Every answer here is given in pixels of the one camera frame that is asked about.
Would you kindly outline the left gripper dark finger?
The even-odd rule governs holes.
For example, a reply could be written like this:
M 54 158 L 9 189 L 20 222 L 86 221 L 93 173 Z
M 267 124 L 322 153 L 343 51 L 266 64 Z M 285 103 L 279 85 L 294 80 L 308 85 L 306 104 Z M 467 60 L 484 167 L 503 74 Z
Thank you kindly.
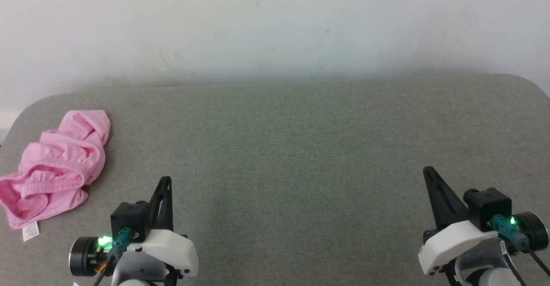
M 163 176 L 149 201 L 150 228 L 173 231 L 172 180 Z

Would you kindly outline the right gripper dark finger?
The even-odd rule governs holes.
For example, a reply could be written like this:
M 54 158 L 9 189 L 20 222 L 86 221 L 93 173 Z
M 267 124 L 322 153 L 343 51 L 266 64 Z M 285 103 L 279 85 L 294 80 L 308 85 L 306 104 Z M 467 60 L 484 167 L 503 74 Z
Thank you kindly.
M 456 222 L 466 221 L 468 209 L 432 166 L 423 169 L 426 189 L 434 216 L 436 231 Z

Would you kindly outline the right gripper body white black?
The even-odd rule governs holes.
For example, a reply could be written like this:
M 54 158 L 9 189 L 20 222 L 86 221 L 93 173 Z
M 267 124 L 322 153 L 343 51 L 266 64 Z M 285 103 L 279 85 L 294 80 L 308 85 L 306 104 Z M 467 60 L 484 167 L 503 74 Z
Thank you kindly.
M 511 260 L 527 253 L 540 263 L 537 251 L 549 247 L 549 232 L 534 213 L 497 215 L 483 232 L 470 221 L 456 222 L 428 238 L 418 259 L 425 275 L 518 276 Z

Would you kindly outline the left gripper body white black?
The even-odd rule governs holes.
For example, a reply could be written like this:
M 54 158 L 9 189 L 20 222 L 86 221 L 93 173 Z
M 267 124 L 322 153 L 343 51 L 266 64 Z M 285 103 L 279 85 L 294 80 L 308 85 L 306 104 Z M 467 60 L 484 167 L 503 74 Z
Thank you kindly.
M 114 237 L 80 237 L 67 260 L 75 277 L 101 274 L 112 280 L 182 280 L 197 277 L 199 258 L 194 243 L 173 231 L 153 229 L 142 243 L 130 243 L 121 257 L 110 261 Z

